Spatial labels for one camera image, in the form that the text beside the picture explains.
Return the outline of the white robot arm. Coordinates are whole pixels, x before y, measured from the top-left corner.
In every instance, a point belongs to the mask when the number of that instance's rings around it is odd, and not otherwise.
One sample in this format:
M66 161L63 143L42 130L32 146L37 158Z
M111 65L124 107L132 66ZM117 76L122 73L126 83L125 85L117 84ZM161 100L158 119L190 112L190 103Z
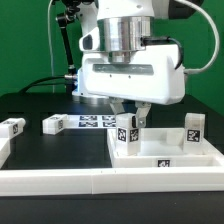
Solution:
M137 107L132 126L145 126L153 104L178 103L185 94L183 48L169 36L154 36L155 19L187 19L204 0L62 0L68 23L79 19L82 65L69 66L73 94L108 99L116 115L130 116L125 100Z

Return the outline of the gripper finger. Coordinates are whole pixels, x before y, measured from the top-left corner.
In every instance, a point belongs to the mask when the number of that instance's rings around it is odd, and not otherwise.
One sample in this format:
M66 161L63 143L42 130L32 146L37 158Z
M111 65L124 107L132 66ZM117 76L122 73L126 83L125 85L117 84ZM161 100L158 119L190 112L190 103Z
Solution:
M146 126L146 117L151 109L151 104L147 102L136 102L136 114L133 117L133 123L136 128L144 128Z
M115 115L122 114L125 112L123 107L123 100L118 98L110 99L110 106Z

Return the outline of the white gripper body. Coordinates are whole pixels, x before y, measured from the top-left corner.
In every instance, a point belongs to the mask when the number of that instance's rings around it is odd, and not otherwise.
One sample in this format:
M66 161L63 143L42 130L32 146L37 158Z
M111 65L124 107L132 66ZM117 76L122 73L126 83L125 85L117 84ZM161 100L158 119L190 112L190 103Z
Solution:
M128 64L109 63L104 53L83 57L88 93L126 100L170 105L185 95L183 66L176 69L178 47L151 45L134 52Z

